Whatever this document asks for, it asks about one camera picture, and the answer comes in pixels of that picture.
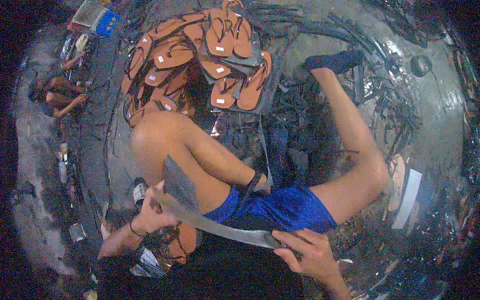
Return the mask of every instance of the person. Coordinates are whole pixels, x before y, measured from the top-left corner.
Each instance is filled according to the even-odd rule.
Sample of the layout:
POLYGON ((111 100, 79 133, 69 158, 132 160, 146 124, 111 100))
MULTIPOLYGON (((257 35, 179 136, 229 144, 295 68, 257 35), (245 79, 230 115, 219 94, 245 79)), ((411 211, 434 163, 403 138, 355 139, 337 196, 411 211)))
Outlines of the person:
MULTIPOLYGON (((135 279, 127 274, 127 266, 143 235, 178 224, 161 210, 149 189, 139 215, 115 231, 100 249, 99 299, 111 295, 117 299, 301 299, 300 273, 321 281, 331 298, 349 299, 328 239, 321 234, 373 201, 388 180, 381 150, 336 79, 336 73, 359 60, 356 52, 341 52, 305 61, 326 95, 344 147, 356 163, 345 176, 322 185, 307 188, 294 184, 244 202, 239 190, 230 185, 259 186, 267 181, 266 176, 244 165, 188 117, 152 113, 132 133, 131 147, 149 186, 163 189, 165 159, 170 155, 194 184, 200 213, 235 228, 273 230, 276 239, 302 254, 300 260, 289 249, 271 251, 210 234, 197 246, 195 230, 181 224, 185 234, 180 230, 177 243, 186 253, 184 259, 161 280, 135 279)), ((171 196, 163 193, 156 197, 171 196)))
POLYGON ((61 118, 88 99, 83 87, 77 87, 63 78, 63 72, 70 70, 84 54, 85 51, 79 52, 61 70, 50 75, 37 74, 39 79, 32 82, 30 100, 40 102, 47 116, 61 118))

